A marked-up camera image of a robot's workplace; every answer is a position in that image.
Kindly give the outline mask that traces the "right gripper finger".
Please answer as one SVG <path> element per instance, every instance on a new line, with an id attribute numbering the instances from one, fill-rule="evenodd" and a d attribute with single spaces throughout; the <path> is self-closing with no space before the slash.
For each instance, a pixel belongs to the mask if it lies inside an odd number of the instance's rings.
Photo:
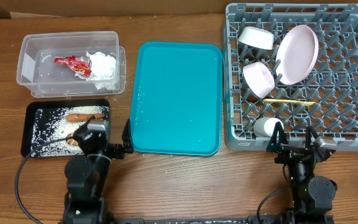
<path id="1" fill-rule="evenodd" d="M 276 122 L 266 151 L 283 151 L 283 146 L 287 145 L 287 134 L 284 132 L 281 122 Z"/>
<path id="2" fill-rule="evenodd" d="M 306 128 L 306 141 L 305 147 L 310 148 L 312 145 L 312 139 L 316 140 L 318 138 L 318 133 L 314 130 L 312 126 Z"/>

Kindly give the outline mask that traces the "pale green cup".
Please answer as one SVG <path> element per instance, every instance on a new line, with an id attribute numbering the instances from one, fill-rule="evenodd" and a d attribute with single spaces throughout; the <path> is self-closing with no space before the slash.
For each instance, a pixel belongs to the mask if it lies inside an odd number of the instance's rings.
<path id="1" fill-rule="evenodd" d="M 278 118 L 263 117 L 256 120 L 254 124 L 254 134 L 259 138 L 269 138 L 272 136 L 276 123 L 284 125 Z"/>

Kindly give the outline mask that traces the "brown food scraps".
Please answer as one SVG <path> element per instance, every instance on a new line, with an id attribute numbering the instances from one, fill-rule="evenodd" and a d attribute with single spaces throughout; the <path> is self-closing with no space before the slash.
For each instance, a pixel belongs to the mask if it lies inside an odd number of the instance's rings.
<path id="1" fill-rule="evenodd" d="M 73 133 L 67 135 L 66 142 L 68 145 L 78 146 L 78 142 L 75 139 L 73 139 Z"/>

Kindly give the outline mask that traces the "yellow plastic spoon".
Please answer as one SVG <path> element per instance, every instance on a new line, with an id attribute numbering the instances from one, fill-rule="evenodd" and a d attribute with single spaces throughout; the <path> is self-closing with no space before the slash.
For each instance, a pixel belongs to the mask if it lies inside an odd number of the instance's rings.
<path id="1" fill-rule="evenodd" d="M 266 103 L 296 103 L 296 104 L 300 104 L 300 105 L 304 105 L 304 106 L 312 106 L 312 105 L 316 104 L 316 102 L 314 102 L 314 101 L 280 100 L 280 99 L 270 99 L 270 98 L 263 99 L 263 102 L 266 102 Z"/>

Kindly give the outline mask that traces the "orange carrot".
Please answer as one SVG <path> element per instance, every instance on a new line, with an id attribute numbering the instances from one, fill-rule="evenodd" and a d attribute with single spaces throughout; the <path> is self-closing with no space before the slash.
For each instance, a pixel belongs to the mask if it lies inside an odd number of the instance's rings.
<path id="1" fill-rule="evenodd" d="M 66 116 L 65 120 L 71 123 L 75 122 L 81 122 L 81 121 L 87 121 L 91 118 L 95 119 L 102 119 L 105 118 L 105 114 L 79 114 L 79 113 L 73 113 Z"/>

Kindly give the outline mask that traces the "pink bowl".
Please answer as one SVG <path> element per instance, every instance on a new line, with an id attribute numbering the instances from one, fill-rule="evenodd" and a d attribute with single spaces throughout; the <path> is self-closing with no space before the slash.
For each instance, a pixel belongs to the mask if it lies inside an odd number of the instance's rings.
<path id="1" fill-rule="evenodd" d="M 246 65 L 242 72 L 248 87 L 259 98 L 265 98 L 275 87 L 270 70 L 262 62 Z"/>

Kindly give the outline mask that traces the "white napkin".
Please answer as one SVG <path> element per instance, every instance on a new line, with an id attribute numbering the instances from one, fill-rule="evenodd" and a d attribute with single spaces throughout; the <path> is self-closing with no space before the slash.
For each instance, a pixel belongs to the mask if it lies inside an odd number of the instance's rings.
<path id="1" fill-rule="evenodd" d="M 95 54 L 87 52 L 86 56 L 91 61 L 91 74 L 86 78 L 86 81 L 96 81 L 94 85 L 97 90 L 115 90 L 115 85 L 118 82 L 116 59 L 102 52 Z"/>

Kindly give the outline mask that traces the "red foil wrapper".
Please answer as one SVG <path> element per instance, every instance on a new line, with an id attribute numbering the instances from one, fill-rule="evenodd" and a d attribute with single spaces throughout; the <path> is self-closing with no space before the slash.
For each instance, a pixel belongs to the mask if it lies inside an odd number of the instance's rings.
<path id="1" fill-rule="evenodd" d="M 55 64 L 66 65 L 77 75 L 88 77 L 91 75 L 91 59 L 86 56 L 56 57 Z"/>

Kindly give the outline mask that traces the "pink plate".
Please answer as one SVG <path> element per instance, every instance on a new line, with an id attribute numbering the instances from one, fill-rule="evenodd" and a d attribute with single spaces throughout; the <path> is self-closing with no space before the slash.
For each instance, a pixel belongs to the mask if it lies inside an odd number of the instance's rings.
<path id="1" fill-rule="evenodd" d="M 280 63 L 277 75 L 280 82 L 293 85 L 304 80 L 312 71 L 318 56 L 319 44 L 315 32 L 306 25 L 292 28 L 283 38 L 276 60 Z"/>

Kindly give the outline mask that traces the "pale green bowl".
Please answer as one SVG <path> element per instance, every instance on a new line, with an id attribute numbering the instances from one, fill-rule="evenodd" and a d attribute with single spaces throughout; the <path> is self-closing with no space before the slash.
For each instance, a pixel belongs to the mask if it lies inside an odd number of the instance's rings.
<path id="1" fill-rule="evenodd" d="M 272 50 L 274 35 L 266 30 L 256 27 L 245 27 L 238 41 L 258 49 Z"/>

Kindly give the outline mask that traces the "white rice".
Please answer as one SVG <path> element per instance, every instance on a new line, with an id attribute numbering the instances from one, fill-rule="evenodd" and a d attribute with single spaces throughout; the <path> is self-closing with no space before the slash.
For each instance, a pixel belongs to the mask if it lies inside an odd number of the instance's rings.
<path id="1" fill-rule="evenodd" d="M 79 114 L 105 114 L 109 118 L 108 106 L 77 106 L 66 108 L 38 109 L 35 112 L 34 125 L 30 147 L 33 149 L 45 142 L 66 138 L 74 133 L 86 121 L 71 123 L 66 116 Z M 57 157 L 80 155 L 82 150 L 78 146 L 68 145 L 66 141 L 58 141 L 32 153 L 32 157 Z"/>

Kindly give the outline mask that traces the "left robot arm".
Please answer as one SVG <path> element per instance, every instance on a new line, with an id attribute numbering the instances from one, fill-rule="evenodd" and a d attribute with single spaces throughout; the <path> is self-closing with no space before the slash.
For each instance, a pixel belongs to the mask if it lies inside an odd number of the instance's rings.
<path id="1" fill-rule="evenodd" d="M 134 152 L 130 121 L 127 120 L 122 132 L 121 144 L 109 142 L 109 122 L 94 117 L 74 131 L 71 138 L 83 153 L 65 166 L 68 192 L 61 222 L 116 223 L 113 214 L 108 212 L 103 192 L 112 161 Z"/>

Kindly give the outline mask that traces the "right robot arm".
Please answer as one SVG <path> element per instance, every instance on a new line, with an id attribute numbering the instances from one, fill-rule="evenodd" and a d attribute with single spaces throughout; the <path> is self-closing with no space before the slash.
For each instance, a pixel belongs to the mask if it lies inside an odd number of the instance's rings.
<path id="1" fill-rule="evenodd" d="M 293 208 L 283 210 L 271 223 L 333 223 L 333 217 L 327 213 L 333 209 L 337 184 L 326 177 L 316 176 L 314 169 L 317 163 L 328 160 L 336 147 L 332 138 L 321 137 L 311 126 L 306 129 L 305 145 L 291 146 L 281 123 L 277 122 L 266 151 L 277 154 L 275 163 L 283 166 L 289 186 L 272 192 L 261 201 L 257 221 L 264 222 L 260 209 L 270 197 L 290 190 Z"/>

